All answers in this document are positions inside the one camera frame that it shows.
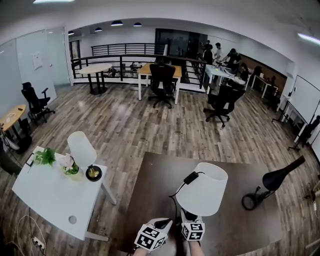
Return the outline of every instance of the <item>white table lamp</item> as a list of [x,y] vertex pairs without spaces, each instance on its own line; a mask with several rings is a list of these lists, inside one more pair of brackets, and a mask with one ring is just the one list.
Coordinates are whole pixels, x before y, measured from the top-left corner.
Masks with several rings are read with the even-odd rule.
[[194,172],[199,177],[180,187],[176,199],[183,209],[193,215],[214,215],[220,207],[228,175],[220,167],[207,162],[199,163]]
[[82,131],[76,131],[68,137],[71,156],[80,168],[87,168],[85,175],[93,182],[100,180],[102,171],[98,166],[93,166],[97,159],[97,152]]

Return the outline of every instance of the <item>railing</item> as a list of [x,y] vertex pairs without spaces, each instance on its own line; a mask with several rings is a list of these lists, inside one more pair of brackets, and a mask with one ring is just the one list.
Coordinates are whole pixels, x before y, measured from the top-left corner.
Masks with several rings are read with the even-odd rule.
[[[75,58],[71,60],[73,78],[75,82],[77,82],[77,79],[80,81],[81,79],[88,78],[78,73],[78,70],[86,66],[97,63],[111,63],[112,67],[103,73],[105,79],[118,78],[120,81],[124,81],[124,79],[137,79],[137,71],[139,68],[145,63],[154,63],[157,57],[163,58],[164,56],[158,54],[112,54]],[[198,85],[200,89],[202,88],[206,72],[205,61],[175,56],[166,56],[166,58],[171,61],[172,65],[181,66],[181,83]]]
[[91,46],[92,56],[119,54],[156,54],[163,55],[164,43],[114,43]]

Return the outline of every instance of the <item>fluorescent light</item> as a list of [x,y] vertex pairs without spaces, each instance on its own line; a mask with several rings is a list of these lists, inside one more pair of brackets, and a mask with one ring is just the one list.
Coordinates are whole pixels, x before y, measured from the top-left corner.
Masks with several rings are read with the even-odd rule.
[[305,40],[308,40],[308,41],[310,41],[310,42],[313,42],[313,43],[315,43],[315,44],[317,44],[317,45],[320,45],[320,40],[317,39],[317,38],[314,38],[314,37],[312,37],[312,36],[310,36],[310,35],[298,33],[298,36],[301,37],[302,39],[305,39]]
[[63,2],[73,2],[74,0],[35,0],[34,4],[42,4],[42,3],[63,3]]
[[122,26],[123,23],[121,20],[115,20],[111,23],[111,26]]

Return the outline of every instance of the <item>electrical outlet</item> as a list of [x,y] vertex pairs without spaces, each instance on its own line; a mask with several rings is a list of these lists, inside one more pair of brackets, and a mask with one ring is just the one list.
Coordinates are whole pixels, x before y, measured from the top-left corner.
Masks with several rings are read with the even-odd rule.
[[33,243],[35,244],[35,246],[37,247],[40,247],[41,246],[41,249],[44,250],[46,247],[45,247],[45,244],[42,243],[38,238],[34,237],[33,238]]

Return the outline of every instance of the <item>power strip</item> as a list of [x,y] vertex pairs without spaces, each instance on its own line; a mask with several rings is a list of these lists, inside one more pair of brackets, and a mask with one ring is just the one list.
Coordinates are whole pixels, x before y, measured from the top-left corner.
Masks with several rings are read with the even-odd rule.
[[40,248],[40,250],[41,250],[41,249],[44,250],[44,249],[46,248],[46,247],[45,247],[45,244],[42,243],[38,238],[34,237],[32,240],[33,240],[33,244],[34,244],[36,247]]

